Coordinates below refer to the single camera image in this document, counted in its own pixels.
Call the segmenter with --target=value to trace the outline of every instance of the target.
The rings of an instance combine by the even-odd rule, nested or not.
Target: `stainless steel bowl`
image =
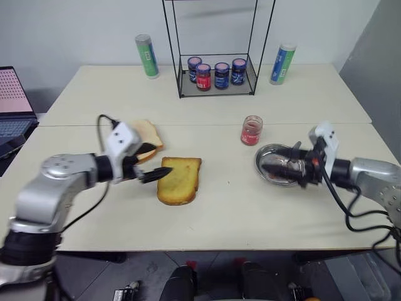
[[[290,149],[290,147],[283,144],[268,144],[260,148],[255,155],[256,169],[263,179],[268,180],[275,185],[294,186],[297,185],[296,181],[274,176],[262,168],[263,164],[276,164],[288,166],[289,168],[296,171],[304,171],[305,165],[302,160],[297,160],[296,162],[288,162],[288,158],[277,154],[277,150],[283,148]]]

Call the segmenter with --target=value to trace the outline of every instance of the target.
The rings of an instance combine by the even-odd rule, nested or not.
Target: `laptop keyboard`
[[[24,134],[30,120],[0,122],[0,137],[17,137]]]

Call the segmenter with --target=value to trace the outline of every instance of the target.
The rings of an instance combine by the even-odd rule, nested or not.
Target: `laptop screen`
[[[13,67],[0,67],[0,114],[33,112]]]

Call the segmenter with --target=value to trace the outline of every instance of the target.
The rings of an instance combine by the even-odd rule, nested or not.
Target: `glass jar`
[[[208,91],[211,88],[211,66],[199,64],[196,66],[196,86],[200,91]]]
[[[214,65],[214,86],[217,89],[228,88],[228,76],[230,66],[227,63],[217,63]]]
[[[245,82],[246,60],[236,58],[232,61],[231,83],[240,86]]]
[[[198,56],[191,56],[188,61],[189,80],[196,83],[196,66],[202,63],[202,59]]]
[[[259,142],[263,128],[263,120],[259,116],[251,115],[245,118],[242,126],[241,141],[246,145],[255,145]]]

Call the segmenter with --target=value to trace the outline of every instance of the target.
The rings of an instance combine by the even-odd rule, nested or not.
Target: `slice of bread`
[[[157,146],[157,149],[137,156],[140,164],[156,155],[156,152],[163,148],[163,142],[157,134],[156,127],[149,120],[136,120],[132,125],[141,136],[142,142],[148,142]]]
[[[199,185],[200,158],[164,157],[162,167],[173,170],[157,182],[157,198],[167,205],[183,205],[195,198]]]

